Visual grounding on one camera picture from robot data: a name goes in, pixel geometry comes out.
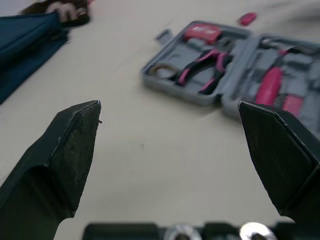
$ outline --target pink screwdriver handle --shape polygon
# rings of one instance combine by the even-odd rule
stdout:
[[[256,95],[256,103],[272,106],[281,87],[283,72],[280,67],[273,67],[263,78]]]

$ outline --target table surface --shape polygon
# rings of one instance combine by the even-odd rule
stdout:
[[[89,222],[247,221],[278,215],[250,159],[241,124],[219,107],[200,107],[146,89],[140,69],[159,50],[154,37],[194,20],[319,41],[316,1],[97,0],[92,22],[0,106],[0,179],[69,106],[101,100],[103,121],[74,219],[55,240],[78,240]]]

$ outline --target tape measure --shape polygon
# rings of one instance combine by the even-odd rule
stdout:
[[[155,64],[149,68],[147,73],[160,79],[175,80],[178,75],[178,69],[168,64]]]
[[[213,45],[222,31],[218,26],[212,24],[198,23],[189,27],[185,34],[184,40],[188,41],[192,38],[204,40],[208,45]]]

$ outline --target case latch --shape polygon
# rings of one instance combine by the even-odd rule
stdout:
[[[173,33],[170,29],[163,30],[158,36],[156,36],[154,39],[160,43],[162,46],[166,45],[168,42],[170,42],[174,38]]]

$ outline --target pink tool handle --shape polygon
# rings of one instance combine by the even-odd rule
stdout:
[[[205,90],[205,89],[206,89],[207,87],[209,87],[210,84],[212,84],[214,81],[215,81],[215,79],[214,79],[214,78],[211,78],[211,79],[203,86],[203,88],[201,88],[200,91]]]
[[[189,71],[190,71],[190,68],[184,70],[181,76],[179,77],[178,82],[180,83],[181,86],[184,86],[186,84],[186,76],[188,75]]]
[[[257,13],[256,12],[249,12],[238,20],[239,24],[242,26],[248,26],[250,25],[254,20],[257,18]]]
[[[281,87],[283,72],[280,67],[273,67],[263,78],[256,95],[256,103],[272,106]]]
[[[292,113],[295,116],[298,116],[303,103],[304,103],[303,97],[288,95],[285,99],[283,110],[289,113]]]

